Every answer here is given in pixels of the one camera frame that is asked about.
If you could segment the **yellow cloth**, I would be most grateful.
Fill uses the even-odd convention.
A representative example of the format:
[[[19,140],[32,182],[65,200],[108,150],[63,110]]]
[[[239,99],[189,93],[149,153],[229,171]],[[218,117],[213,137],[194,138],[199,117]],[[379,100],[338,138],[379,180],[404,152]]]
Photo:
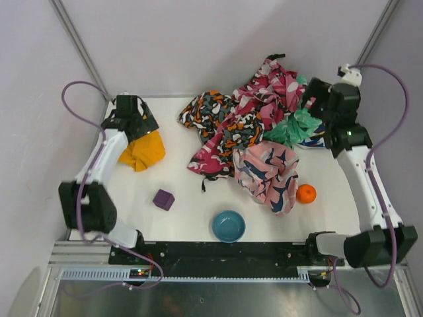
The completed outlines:
[[[132,141],[120,155],[119,163],[127,164],[135,172],[142,172],[161,161],[166,155],[158,130]]]

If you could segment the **pink camouflage cloth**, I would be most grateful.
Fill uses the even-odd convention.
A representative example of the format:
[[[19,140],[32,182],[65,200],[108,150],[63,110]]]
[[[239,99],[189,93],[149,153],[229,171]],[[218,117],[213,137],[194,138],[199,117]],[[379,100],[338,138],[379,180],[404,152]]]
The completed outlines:
[[[207,180],[232,177],[233,155],[259,144],[270,131],[297,109],[305,84],[295,71],[287,71],[269,55],[249,81],[232,94],[202,92],[178,115],[178,122],[198,132],[201,148],[187,168]]]

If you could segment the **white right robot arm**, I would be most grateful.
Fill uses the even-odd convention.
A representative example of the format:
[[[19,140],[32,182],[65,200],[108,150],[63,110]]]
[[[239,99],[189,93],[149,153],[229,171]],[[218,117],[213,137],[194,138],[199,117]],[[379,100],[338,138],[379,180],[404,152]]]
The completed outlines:
[[[360,232],[346,236],[316,232],[319,254],[345,259],[351,267],[396,265],[418,238],[413,226],[406,226],[391,205],[381,182],[372,151],[375,145],[367,129],[357,123],[361,101],[359,86],[341,81],[334,85],[312,78],[299,103],[312,102],[309,113],[322,120],[325,147],[344,172],[359,217]]]

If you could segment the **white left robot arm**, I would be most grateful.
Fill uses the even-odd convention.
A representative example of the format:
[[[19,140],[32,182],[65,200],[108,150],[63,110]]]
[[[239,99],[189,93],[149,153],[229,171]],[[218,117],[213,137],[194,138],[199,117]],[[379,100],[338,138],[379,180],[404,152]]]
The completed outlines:
[[[98,141],[87,163],[72,181],[59,185],[65,223],[78,230],[86,243],[103,238],[117,246],[134,248],[139,233],[118,219],[108,183],[127,146],[150,136],[159,126],[140,96],[119,94],[109,116],[96,127]]]

